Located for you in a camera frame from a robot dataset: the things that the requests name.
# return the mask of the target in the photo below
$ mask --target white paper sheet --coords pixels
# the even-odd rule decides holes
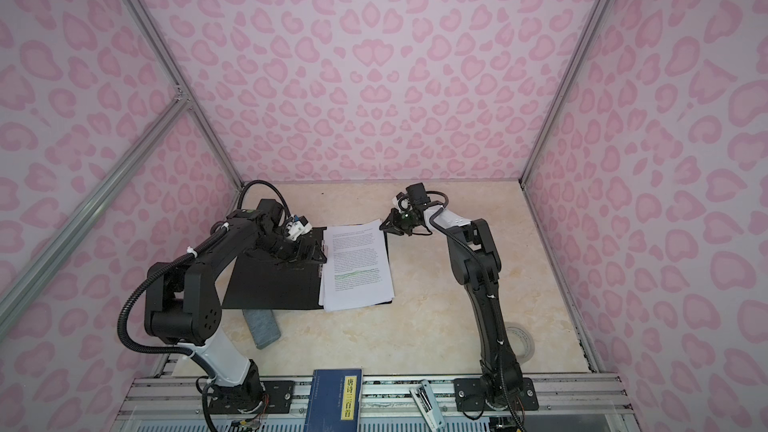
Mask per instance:
[[[328,227],[323,239],[322,306],[327,311],[366,307],[395,297],[380,220],[361,226]]]

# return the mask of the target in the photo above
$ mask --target pink heart pattern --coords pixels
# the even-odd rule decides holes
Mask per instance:
[[[617,0],[533,175],[643,430],[768,428],[766,6]]]
[[[519,177],[593,1],[147,0],[240,173],[291,181]]]
[[[68,186],[56,180],[62,167],[30,173],[35,191]],[[6,189],[0,190],[7,195]],[[211,224],[226,215],[232,195],[200,131],[181,117],[0,344],[0,428],[109,427],[133,378],[146,375],[156,360],[114,340],[120,305],[150,265],[204,240]],[[44,226],[50,215],[27,222]],[[3,277],[11,277],[10,262],[0,264]],[[140,302],[129,331],[148,343],[142,309]]]
[[[8,0],[0,64],[3,295],[171,91],[119,0]]]

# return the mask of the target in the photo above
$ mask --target blue book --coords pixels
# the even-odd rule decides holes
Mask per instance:
[[[362,369],[317,369],[303,432],[357,432]]]

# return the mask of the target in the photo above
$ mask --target black mounting plate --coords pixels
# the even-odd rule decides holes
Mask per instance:
[[[293,400],[293,380],[264,380],[264,392],[270,396],[270,404],[266,408],[267,414],[288,414]],[[232,404],[226,400],[212,400],[208,406],[211,415],[216,414],[240,414]]]
[[[459,392],[463,392],[464,397],[461,397]],[[453,396],[456,399],[456,410],[459,412],[487,410],[488,406],[485,405],[484,392],[480,378],[454,379]],[[538,410],[538,399],[536,398],[536,390],[533,387],[533,380],[527,377],[523,378],[523,390],[518,394],[518,397],[520,397],[520,401],[526,410]],[[517,402],[514,397],[510,397],[510,400]]]

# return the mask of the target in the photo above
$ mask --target black clipboard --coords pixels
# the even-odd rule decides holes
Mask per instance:
[[[325,227],[314,227],[307,233],[322,242]],[[384,234],[389,260],[389,243]],[[292,264],[272,258],[261,250],[237,256],[230,283],[226,287],[221,308],[311,311],[322,309],[320,297],[320,266]]]

